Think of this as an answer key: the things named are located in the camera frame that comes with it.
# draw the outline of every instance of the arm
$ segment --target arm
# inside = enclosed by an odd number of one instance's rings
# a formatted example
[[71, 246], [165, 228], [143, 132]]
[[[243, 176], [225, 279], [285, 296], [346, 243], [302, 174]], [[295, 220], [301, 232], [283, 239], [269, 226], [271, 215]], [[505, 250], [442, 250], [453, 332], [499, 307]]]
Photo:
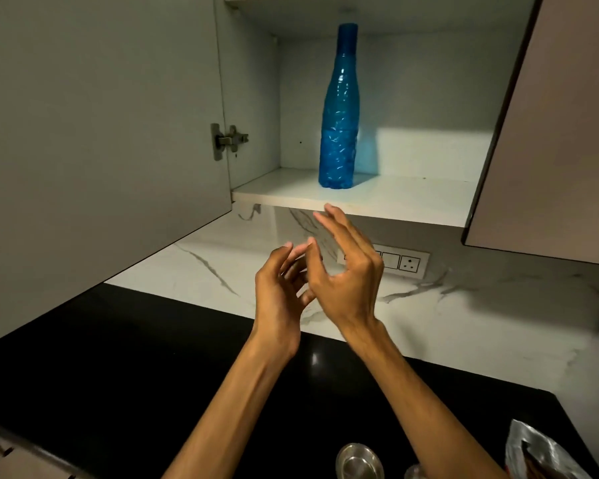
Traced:
[[506, 479], [488, 453], [408, 365], [374, 315], [384, 264], [370, 241], [337, 207], [315, 218], [333, 234], [347, 269], [326, 272], [317, 241], [306, 250], [308, 283], [326, 315], [386, 395], [429, 479]]
[[162, 479], [230, 478], [286, 363], [300, 344], [300, 315], [315, 298], [307, 290], [306, 245], [273, 250], [256, 275], [256, 320], [224, 382]]

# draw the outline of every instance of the left hand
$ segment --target left hand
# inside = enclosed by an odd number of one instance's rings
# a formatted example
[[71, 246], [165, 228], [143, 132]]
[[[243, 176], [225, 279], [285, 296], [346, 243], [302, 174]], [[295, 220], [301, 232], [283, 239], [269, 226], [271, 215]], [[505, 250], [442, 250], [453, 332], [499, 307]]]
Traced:
[[287, 242], [273, 250], [256, 273], [256, 320], [251, 339], [284, 364], [297, 353], [300, 316], [315, 299], [310, 289], [297, 296], [306, 283], [305, 251], [305, 243], [293, 248]]

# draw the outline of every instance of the black countertop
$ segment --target black countertop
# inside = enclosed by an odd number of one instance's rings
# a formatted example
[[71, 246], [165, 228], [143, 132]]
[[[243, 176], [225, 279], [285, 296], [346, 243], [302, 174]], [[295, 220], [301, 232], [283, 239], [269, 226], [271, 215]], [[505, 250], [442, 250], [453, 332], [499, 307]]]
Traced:
[[[82, 476], [159, 479], [247, 339], [252, 320], [101, 284], [0, 339], [0, 433]], [[350, 442], [387, 479], [415, 454], [363, 363], [338, 340], [302, 333], [236, 477], [335, 477]], [[553, 394], [408, 358], [503, 465], [513, 418], [599, 468]]]

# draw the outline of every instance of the foil packet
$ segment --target foil packet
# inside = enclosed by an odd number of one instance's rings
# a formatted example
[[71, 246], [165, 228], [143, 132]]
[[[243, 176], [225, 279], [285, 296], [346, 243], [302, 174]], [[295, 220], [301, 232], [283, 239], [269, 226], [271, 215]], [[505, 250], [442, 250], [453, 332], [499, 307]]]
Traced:
[[591, 479], [557, 442], [519, 420], [510, 423], [506, 468], [512, 479]]

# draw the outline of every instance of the hand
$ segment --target hand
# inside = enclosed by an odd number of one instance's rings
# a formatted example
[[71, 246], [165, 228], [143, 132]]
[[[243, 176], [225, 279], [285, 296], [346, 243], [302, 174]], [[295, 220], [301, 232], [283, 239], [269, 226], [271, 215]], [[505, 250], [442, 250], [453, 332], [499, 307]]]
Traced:
[[313, 215], [342, 248], [346, 256], [346, 270], [330, 276], [322, 263], [319, 245], [311, 237], [306, 249], [308, 284], [324, 313], [351, 342], [354, 335], [369, 331], [378, 323], [375, 300], [384, 261], [370, 240], [349, 222], [340, 208], [326, 204], [324, 209], [326, 215], [318, 212], [313, 212]]
[[271, 252], [256, 273], [256, 320], [251, 339], [283, 364], [299, 347], [300, 316], [315, 294], [299, 290], [306, 283], [306, 243], [293, 248], [291, 242]]

